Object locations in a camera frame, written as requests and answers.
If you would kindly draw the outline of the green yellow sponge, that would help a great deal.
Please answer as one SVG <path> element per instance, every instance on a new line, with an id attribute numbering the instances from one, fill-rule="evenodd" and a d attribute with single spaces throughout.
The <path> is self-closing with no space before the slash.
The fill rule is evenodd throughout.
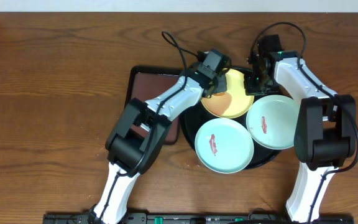
<path id="1" fill-rule="evenodd" d="M 211 98 L 212 96 L 223 96 L 225 93 L 225 91 L 217 91 L 210 89 L 203 95 L 203 98 Z"/>

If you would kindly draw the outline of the yellow plate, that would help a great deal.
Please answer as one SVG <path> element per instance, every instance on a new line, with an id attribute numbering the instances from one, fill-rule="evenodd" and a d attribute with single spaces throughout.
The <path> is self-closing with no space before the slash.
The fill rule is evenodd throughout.
<path id="1" fill-rule="evenodd" d="M 254 96 L 246 95 L 244 74 L 230 69 L 226 73 L 227 91 L 223 96 L 203 98 L 204 107 L 222 118 L 237 118 L 248 112 L 254 102 Z"/>

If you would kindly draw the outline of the green plate with stain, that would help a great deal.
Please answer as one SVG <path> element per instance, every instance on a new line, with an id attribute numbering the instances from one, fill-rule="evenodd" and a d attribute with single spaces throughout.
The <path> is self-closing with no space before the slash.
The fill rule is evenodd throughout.
<path id="1" fill-rule="evenodd" d="M 294 146 L 299 105 L 283 95 L 257 100 L 246 116 L 246 126 L 253 140 L 261 146 L 284 150 Z"/>

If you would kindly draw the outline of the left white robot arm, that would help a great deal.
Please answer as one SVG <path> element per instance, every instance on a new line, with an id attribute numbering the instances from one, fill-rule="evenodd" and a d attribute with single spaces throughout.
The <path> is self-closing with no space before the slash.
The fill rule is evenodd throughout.
<path id="1" fill-rule="evenodd" d="M 220 92 L 227 69 L 210 74 L 182 71 L 178 81 L 151 100 L 133 98 L 105 143 L 109 173 L 100 201 L 90 210 L 89 223 L 119 223 L 138 176 L 155 162 L 172 121 L 203 97 Z"/>

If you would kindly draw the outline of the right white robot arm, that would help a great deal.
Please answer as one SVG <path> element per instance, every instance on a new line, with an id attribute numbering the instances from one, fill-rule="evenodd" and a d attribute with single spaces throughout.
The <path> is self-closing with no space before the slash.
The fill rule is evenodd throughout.
<path id="1" fill-rule="evenodd" d="M 253 74 L 246 90 L 265 96 L 284 88 L 299 107 L 295 132 L 290 135 L 300 168 L 293 192 L 285 204 L 289 220 L 311 223 L 333 176 L 354 167 L 358 160 L 356 102 L 351 95 L 338 95 L 324 85 L 296 51 L 251 52 Z"/>

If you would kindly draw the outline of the rectangular black water tray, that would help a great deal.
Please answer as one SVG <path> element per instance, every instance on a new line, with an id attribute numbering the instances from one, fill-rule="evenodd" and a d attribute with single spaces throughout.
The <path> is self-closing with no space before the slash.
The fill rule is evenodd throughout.
<path id="1" fill-rule="evenodd" d="M 145 65 L 133 67 L 130 72 L 125 106 L 133 98 L 146 101 L 161 95 L 176 84 L 180 73 L 181 69 L 177 68 L 151 67 Z M 148 134 L 148 131 L 140 126 L 132 125 L 131 129 L 142 138 L 145 138 Z M 179 130 L 179 119 L 176 118 L 172 121 L 164 144 L 175 144 L 178 140 Z"/>

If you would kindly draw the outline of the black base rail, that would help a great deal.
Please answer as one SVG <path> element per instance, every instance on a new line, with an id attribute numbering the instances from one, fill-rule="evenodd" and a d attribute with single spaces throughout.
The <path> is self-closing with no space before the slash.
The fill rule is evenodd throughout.
<path id="1" fill-rule="evenodd" d="M 44 215 L 43 224 L 86 224 L 90 223 L 88 213 L 77 215 Z M 253 213 L 251 215 L 164 215 L 127 213 L 118 224 L 228 224 L 228 223 L 290 223 L 275 214 Z"/>

